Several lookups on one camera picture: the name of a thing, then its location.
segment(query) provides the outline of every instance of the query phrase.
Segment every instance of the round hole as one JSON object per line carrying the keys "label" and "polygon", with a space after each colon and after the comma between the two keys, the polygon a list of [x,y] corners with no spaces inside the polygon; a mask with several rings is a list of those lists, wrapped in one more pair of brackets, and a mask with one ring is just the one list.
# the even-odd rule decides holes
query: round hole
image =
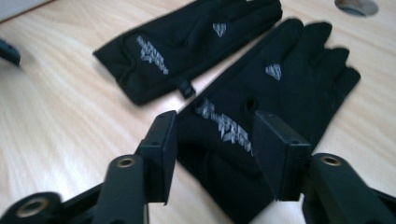
{"label": "round hole", "polygon": [[330,166],[340,166],[342,164],[338,159],[332,156],[323,156],[320,160]]}
{"label": "round hole", "polygon": [[117,166],[120,168],[126,168],[134,165],[134,159],[132,158],[124,158],[119,160]]}
{"label": "round hole", "polygon": [[245,109],[247,112],[254,112],[258,106],[259,103],[255,99],[248,99],[245,103]]}
{"label": "round hole", "polygon": [[338,9],[353,16],[373,16],[379,10],[373,0],[335,0],[334,3]]}
{"label": "round hole", "polygon": [[43,211],[49,201],[46,198],[33,198],[17,211],[17,217],[31,217]]}

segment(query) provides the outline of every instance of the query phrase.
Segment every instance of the glove logo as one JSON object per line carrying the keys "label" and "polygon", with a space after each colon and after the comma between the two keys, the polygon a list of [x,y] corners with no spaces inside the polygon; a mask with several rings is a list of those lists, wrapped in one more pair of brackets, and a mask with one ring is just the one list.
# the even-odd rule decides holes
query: glove logo
{"label": "glove logo", "polygon": [[142,48],[140,51],[140,59],[149,63],[155,63],[164,75],[168,75],[169,70],[166,68],[163,62],[163,56],[160,52],[158,52],[150,42],[146,42],[141,35],[137,37],[136,41]]}
{"label": "glove logo", "polygon": [[265,67],[265,72],[276,80],[280,80],[282,77],[282,71],[278,63],[273,63]]}
{"label": "glove logo", "polygon": [[213,23],[213,30],[216,31],[216,34],[218,34],[219,37],[222,37],[227,30],[227,25],[224,23]]}
{"label": "glove logo", "polygon": [[221,132],[221,140],[223,142],[231,141],[232,144],[237,142],[246,152],[250,152],[251,156],[253,156],[248,133],[224,114],[215,113],[215,106],[207,99],[202,105],[195,108],[195,113],[201,115],[204,119],[211,119],[219,125],[219,132]]}

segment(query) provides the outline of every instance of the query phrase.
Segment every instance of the black clip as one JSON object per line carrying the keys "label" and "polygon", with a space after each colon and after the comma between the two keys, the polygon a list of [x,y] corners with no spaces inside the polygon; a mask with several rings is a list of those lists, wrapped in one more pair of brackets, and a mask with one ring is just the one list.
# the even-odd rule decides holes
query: black clip
{"label": "black clip", "polygon": [[2,39],[0,39],[0,58],[4,58],[17,66],[20,65],[21,61],[21,55],[18,51]]}
{"label": "black clip", "polygon": [[195,94],[195,89],[188,80],[180,82],[177,87],[183,95],[184,99],[188,99]]}

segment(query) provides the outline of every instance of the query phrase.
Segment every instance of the light wood surface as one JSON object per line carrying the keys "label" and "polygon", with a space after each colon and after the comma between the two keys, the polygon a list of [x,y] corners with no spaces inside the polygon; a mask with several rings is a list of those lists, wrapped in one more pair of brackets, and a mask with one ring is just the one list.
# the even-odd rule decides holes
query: light wood surface
{"label": "light wood surface", "polygon": [[[0,213],[39,191],[64,200],[103,181],[107,165],[134,153],[154,118],[185,102],[174,91],[130,103],[92,57],[112,37],[189,0],[58,0],[0,23],[0,36],[21,54],[21,67],[0,61]],[[283,20],[330,21],[329,47],[350,49],[361,73],[316,152],[343,157],[372,188],[396,196],[396,2],[376,0],[368,18],[332,0],[281,1]],[[200,92],[251,44],[193,81]],[[168,205],[151,204],[151,223],[230,223],[200,185],[177,165]],[[304,223],[299,203],[272,203],[253,223]]]}

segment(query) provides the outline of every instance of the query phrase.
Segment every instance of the black glove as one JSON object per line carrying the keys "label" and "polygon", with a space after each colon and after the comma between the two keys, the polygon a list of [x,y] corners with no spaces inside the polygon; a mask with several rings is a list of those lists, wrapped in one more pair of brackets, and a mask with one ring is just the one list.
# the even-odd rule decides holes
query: black glove
{"label": "black glove", "polygon": [[253,157],[254,112],[278,115],[314,148],[360,79],[347,49],[324,48],[331,29],[283,22],[177,115],[177,159],[236,223],[274,199]]}
{"label": "black glove", "polygon": [[278,0],[195,1],[124,33],[93,54],[137,105],[179,88],[280,20]]}

